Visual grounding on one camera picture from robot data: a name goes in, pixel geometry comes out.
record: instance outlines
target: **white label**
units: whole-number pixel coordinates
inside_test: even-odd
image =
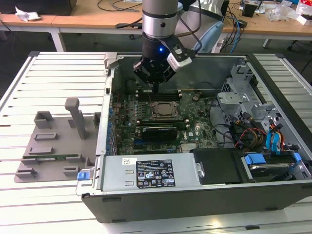
[[[122,164],[123,165],[135,165],[137,162],[136,157],[123,157],[122,158]]]

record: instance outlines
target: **robotic arm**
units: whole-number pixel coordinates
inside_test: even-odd
[[[190,6],[190,9],[193,9],[190,11],[191,21],[196,21],[194,17],[200,19],[199,22],[196,21],[197,25],[194,27],[201,25],[202,16],[204,16],[204,21],[206,18],[220,20],[222,18],[220,12],[222,3],[223,0],[210,0],[209,2],[199,0],[192,4]],[[185,48],[175,36],[176,31],[186,31],[186,33],[182,33],[186,35],[184,40],[192,41],[190,39],[192,33],[188,32],[183,24],[177,26],[177,6],[178,0],[143,0],[142,57],[140,62],[134,65],[134,73],[145,83],[151,85],[155,93],[158,92],[159,84],[168,81],[182,67],[190,64],[196,54],[195,51]]]

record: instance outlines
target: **blue latch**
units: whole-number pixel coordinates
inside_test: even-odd
[[[90,172],[79,172],[77,175],[77,180],[89,180],[90,179]]]
[[[294,157],[294,159],[296,160],[296,162],[301,161],[301,156],[300,156],[299,153],[294,153],[294,154],[293,154],[293,157]]]
[[[248,154],[244,157],[247,165],[267,163],[262,154]]]

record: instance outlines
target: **open computer chassis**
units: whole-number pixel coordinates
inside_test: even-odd
[[[133,73],[140,56],[105,55],[102,111],[84,120],[89,138],[74,133],[71,118],[50,123],[71,129],[80,148],[36,141],[46,137],[36,127],[33,143],[49,155],[26,155],[29,148],[24,164],[39,161],[33,167],[57,180],[78,175],[77,193],[102,223],[271,211],[312,195],[309,113],[287,99],[293,88],[292,98],[312,91],[284,58],[198,55],[154,94]],[[17,179],[43,178],[25,176]]]

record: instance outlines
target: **power supply label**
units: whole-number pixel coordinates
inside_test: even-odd
[[[174,187],[175,185],[171,159],[136,162],[136,186],[139,189]]]

